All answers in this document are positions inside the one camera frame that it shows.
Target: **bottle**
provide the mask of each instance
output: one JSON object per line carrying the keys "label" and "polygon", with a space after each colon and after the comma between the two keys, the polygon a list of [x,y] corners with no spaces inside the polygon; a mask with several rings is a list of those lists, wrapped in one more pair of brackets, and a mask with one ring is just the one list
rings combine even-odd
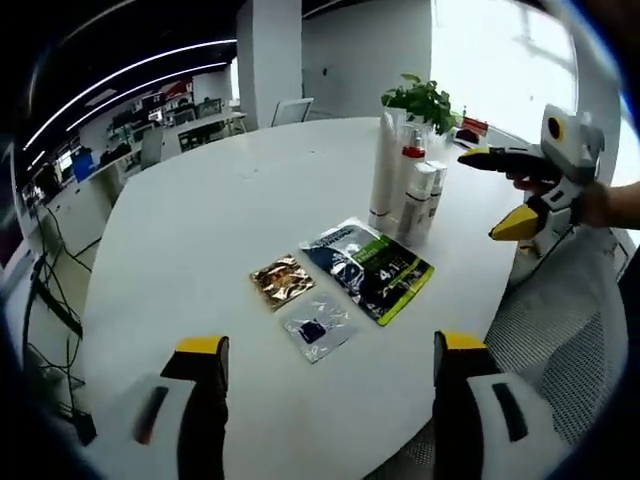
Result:
{"label": "bottle", "polygon": [[419,163],[413,169],[396,232],[396,239],[407,247],[418,245],[424,240],[423,223],[429,213],[431,190],[438,172],[428,163]]}
{"label": "bottle", "polygon": [[378,149],[373,173],[373,188],[369,203],[369,225],[384,231],[388,227],[396,167],[396,133],[391,115],[384,112],[380,117]]}
{"label": "bottle", "polygon": [[447,174],[447,166],[435,160],[429,160],[427,162],[429,166],[436,169],[435,178],[433,181],[433,188],[431,189],[431,196],[429,198],[429,212],[427,218],[424,220],[424,225],[422,227],[425,236],[429,233],[431,229],[431,224],[433,223],[433,218],[436,216],[438,211],[438,205],[440,205],[440,197],[442,196],[442,189],[444,188],[444,177]]}
{"label": "bottle", "polygon": [[396,168],[394,181],[394,194],[392,202],[392,217],[399,222],[404,208],[405,193],[411,182],[411,175],[415,166],[424,163],[424,137],[422,130],[412,128],[408,134],[408,140],[402,148],[402,155]]}

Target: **red object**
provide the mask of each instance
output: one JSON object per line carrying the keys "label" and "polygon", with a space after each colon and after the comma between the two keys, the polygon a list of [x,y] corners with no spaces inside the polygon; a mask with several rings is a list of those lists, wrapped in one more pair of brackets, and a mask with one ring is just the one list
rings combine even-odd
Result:
{"label": "red object", "polygon": [[464,117],[461,128],[471,130],[473,133],[485,137],[487,130],[489,130],[489,124],[481,122],[480,120],[474,120],[473,118]]}
{"label": "red object", "polygon": [[422,147],[404,147],[402,154],[409,158],[424,158],[424,148]]}
{"label": "red object", "polygon": [[183,93],[187,93],[189,91],[187,85],[189,85],[190,83],[191,79],[179,80],[175,85],[173,85],[169,90],[165,92],[165,98],[167,100],[171,100],[172,98],[180,96]]}

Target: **green leaves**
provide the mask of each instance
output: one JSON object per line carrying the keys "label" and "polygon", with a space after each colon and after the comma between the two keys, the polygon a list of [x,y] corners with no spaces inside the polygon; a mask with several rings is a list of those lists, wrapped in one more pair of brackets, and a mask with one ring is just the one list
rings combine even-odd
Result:
{"label": "green leaves", "polygon": [[403,108],[409,119],[424,117],[430,122],[438,135],[447,133],[455,125],[455,117],[451,114],[449,94],[438,92],[438,83],[430,80],[422,83],[417,75],[403,73],[401,77],[411,82],[407,90],[400,86],[387,90],[381,97],[382,105],[392,108]]}
{"label": "green leaves", "polygon": [[412,82],[412,83],[421,83],[422,80],[420,80],[420,77],[417,75],[414,75],[413,73],[402,73],[400,74],[400,76],[402,78],[404,78],[405,80],[407,80],[408,82]]}

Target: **hand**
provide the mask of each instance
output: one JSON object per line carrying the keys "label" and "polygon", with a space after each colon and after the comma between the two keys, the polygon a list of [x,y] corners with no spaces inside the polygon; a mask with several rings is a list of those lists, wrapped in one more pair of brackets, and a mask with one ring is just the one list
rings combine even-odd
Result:
{"label": "hand", "polygon": [[[509,175],[513,186],[518,190],[525,190],[534,195],[544,195],[551,191],[557,182],[541,182],[522,175]],[[595,228],[611,226],[610,189],[601,183],[593,182],[587,186],[576,199],[575,206],[578,222]]]}
{"label": "hand", "polygon": [[510,174],[507,173],[507,178],[509,180],[513,180],[513,186],[518,190],[524,190],[526,192],[531,192],[534,195],[544,195],[553,189],[558,182],[560,182],[560,178],[556,181],[544,182],[541,180],[536,180],[535,178],[526,177],[524,175]]}

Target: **round table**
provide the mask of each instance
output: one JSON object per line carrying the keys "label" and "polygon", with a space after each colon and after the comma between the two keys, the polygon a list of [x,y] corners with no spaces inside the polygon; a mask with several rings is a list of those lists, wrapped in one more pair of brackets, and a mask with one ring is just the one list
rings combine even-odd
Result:
{"label": "round table", "polygon": [[[457,164],[458,147],[429,147],[428,158],[449,165],[428,242],[417,250],[435,273],[379,327],[297,248],[351,216],[366,220],[378,125],[354,118],[260,130],[129,181],[83,317],[98,433],[104,407],[143,374],[159,373],[181,338],[216,334],[230,337],[229,479],[361,478],[425,425],[434,331],[486,334],[516,248],[487,233],[522,193],[503,175]],[[313,365],[249,280],[286,253],[359,328]]]}

